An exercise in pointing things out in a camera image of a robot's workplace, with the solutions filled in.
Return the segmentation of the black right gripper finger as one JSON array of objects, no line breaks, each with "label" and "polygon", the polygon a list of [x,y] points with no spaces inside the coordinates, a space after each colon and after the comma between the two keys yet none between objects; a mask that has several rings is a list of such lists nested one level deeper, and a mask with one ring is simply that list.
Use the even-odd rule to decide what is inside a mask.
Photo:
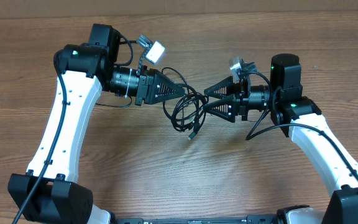
[{"label": "black right gripper finger", "polygon": [[237,103],[234,95],[229,95],[223,99],[208,103],[203,106],[206,113],[215,115],[228,122],[234,123],[236,120]]},{"label": "black right gripper finger", "polygon": [[234,82],[232,76],[229,76],[204,90],[204,95],[217,99],[223,99],[231,94],[234,94]]}]

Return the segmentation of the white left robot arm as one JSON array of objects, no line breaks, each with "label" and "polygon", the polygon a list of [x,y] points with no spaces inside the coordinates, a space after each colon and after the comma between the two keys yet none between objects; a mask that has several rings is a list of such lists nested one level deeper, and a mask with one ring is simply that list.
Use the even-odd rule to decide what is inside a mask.
[{"label": "white left robot arm", "polygon": [[18,217],[39,223],[115,223],[110,211],[94,204],[78,183],[79,160],[90,115],[103,91],[154,105],[185,92],[162,72],[118,63],[125,37],[112,26],[94,24],[89,40],[66,45],[53,58],[57,90],[39,148],[25,174],[12,174],[8,192]]}]

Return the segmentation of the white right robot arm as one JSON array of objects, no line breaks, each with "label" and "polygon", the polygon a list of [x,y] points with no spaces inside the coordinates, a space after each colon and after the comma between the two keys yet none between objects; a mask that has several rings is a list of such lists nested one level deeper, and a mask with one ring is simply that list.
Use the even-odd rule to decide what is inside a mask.
[{"label": "white right robot arm", "polygon": [[247,119],[251,110],[270,116],[307,156],[323,180],[330,196],[326,210],[309,205],[280,208],[274,214],[248,215],[243,223],[358,223],[358,162],[330,130],[315,102],[303,96],[300,59],[294,54],[272,57],[267,85],[253,86],[251,75],[259,72],[255,63],[236,57],[230,62],[232,75],[205,89],[215,101],[205,112],[229,122],[236,116]]}]

